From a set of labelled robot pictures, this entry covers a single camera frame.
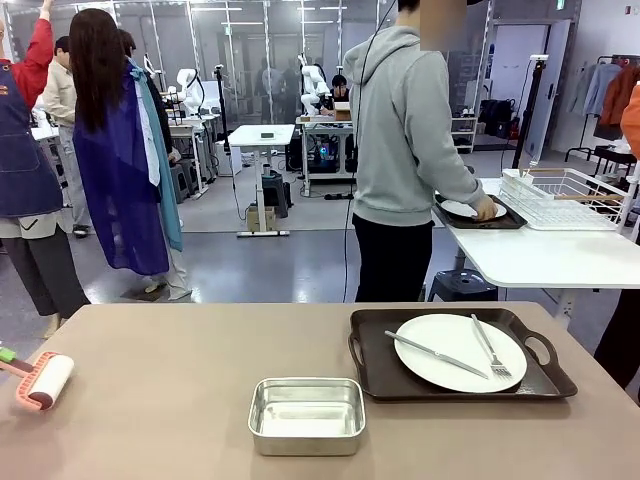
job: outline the person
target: person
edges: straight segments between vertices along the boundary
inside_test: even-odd
[[[56,174],[31,136],[31,109],[53,59],[52,0],[44,0],[24,61],[5,59],[0,20],[0,238],[50,337],[89,300],[78,281]]]
[[[629,106],[622,115],[621,126],[631,151],[640,157],[640,84],[633,90]],[[640,244],[640,237],[636,238],[636,243]],[[622,290],[616,310],[594,354],[596,361],[622,388],[629,386],[640,368],[638,298],[640,290]]]
[[[345,56],[358,160],[356,302],[418,300],[431,259],[435,190],[471,205],[480,221],[495,217],[453,143],[447,64],[436,48],[461,20],[464,2],[398,0],[395,26]],[[421,8],[429,9],[423,25]],[[421,40],[431,50],[422,51]]]
[[[331,80],[331,97],[333,98],[333,102],[348,102],[349,101],[349,88],[347,88],[347,79],[344,75],[334,75]],[[335,110],[329,110],[325,107],[320,109],[320,113],[322,115],[335,115]]]
[[[267,89],[264,86],[264,83],[262,82],[262,77],[264,75],[264,72],[267,71],[267,59],[266,57],[262,58],[262,68],[260,68],[260,70],[258,70],[258,73],[256,74],[256,80],[255,80],[255,87],[254,87],[254,93],[256,96],[260,97],[260,99],[262,100],[262,110],[261,110],[261,123],[265,124],[265,123],[270,123],[270,119],[271,119],[271,109],[269,107],[269,94],[267,93]]]
[[[118,33],[120,34],[122,47],[124,48],[124,54],[129,57],[129,59],[133,59],[133,52],[136,49],[136,42],[133,39],[133,36],[126,30],[123,30],[121,28],[118,29]],[[174,150],[173,148],[173,141],[171,139],[171,128],[169,128],[169,116],[167,115],[167,110],[164,108],[164,104],[162,103],[162,96],[158,91],[158,87],[156,87],[156,84],[151,78],[151,74],[146,70],[144,73],[147,77],[147,86],[149,87],[149,92],[151,93],[153,104],[156,107],[156,113],[158,114],[158,120],[160,121],[160,128],[162,129],[162,139],[164,140],[164,147],[169,158],[169,163],[173,165],[175,164],[178,155],[176,150]]]
[[[175,192],[147,77],[125,55],[107,12],[77,13],[69,38],[78,93],[73,142],[107,262],[162,275],[170,300],[189,295]]]
[[[42,93],[45,111],[58,124],[63,155],[60,155],[67,191],[72,205],[73,234],[85,238],[89,234],[91,218],[84,196],[78,160],[73,148],[73,124],[76,119],[76,89],[69,70],[69,37],[56,40],[54,58],[49,65],[47,86]]]
[[[296,61],[289,59],[289,67],[282,74],[284,80],[284,123],[296,123],[296,110],[298,108],[300,78],[296,73]]]

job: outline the hand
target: hand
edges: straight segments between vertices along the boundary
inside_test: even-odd
[[[498,213],[498,207],[488,195],[485,195],[480,200],[472,205],[473,209],[477,212],[475,220],[477,222],[486,222],[495,218]]]
[[[53,4],[53,0],[44,0],[42,2],[41,9],[45,12],[51,12],[51,5]]]
[[[50,21],[52,4],[53,0],[44,0],[42,2],[42,7],[40,7],[40,18]]]

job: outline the plate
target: plate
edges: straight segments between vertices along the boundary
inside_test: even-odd
[[[477,215],[476,211],[471,208],[470,205],[454,202],[453,200],[445,200],[440,204],[440,207],[453,215],[458,215],[459,217],[472,218]],[[504,208],[503,205],[496,203],[496,207],[498,207],[498,213],[496,213],[495,218],[504,217],[507,214],[507,209]]]
[[[460,360],[486,373],[489,380],[394,340],[396,353],[413,373],[449,390],[468,393],[507,390],[524,378],[527,358],[520,346],[506,333],[487,323],[481,323],[498,358],[511,372],[510,378],[500,377],[491,371],[491,354],[475,329],[473,320],[460,315],[433,314],[416,317],[404,323],[397,334]]]

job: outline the long dark hair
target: long dark hair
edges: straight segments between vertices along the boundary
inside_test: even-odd
[[[78,94],[76,112],[90,132],[102,129],[107,110],[119,105],[127,59],[113,18],[88,8],[71,20],[69,50]]]

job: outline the brown tray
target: brown tray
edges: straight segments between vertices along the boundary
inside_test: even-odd
[[[479,320],[513,338],[527,358],[527,373],[522,382],[497,393],[462,393],[439,387],[414,374],[400,361],[393,340],[384,331],[396,332],[406,321],[434,313],[463,316],[475,313]],[[536,353],[524,344],[528,338],[542,342],[549,352],[549,363],[540,364]],[[504,309],[358,310],[351,315],[349,350],[358,370],[362,390],[380,402],[554,400],[578,393],[578,387],[560,368],[558,355],[551,342],[529,330],[514,313]]]
[[[527,221],[522,218],[513,208],[505,204],[502,200],[494,195],[489,195],[495,203],[499,203],[507,209],[507,214],[503,217],[496,218],[495,220],[489,220],[487,222],[476,222],[475,220],[467,217],[461,217],[453,213],[447,212],[444,208],[440,207],[440,204],[446,200],[442,195],[436,194],[436,213],[440,219],[448,223],[454,228],[460,228],[463,230],[517,230],[524,227]]]

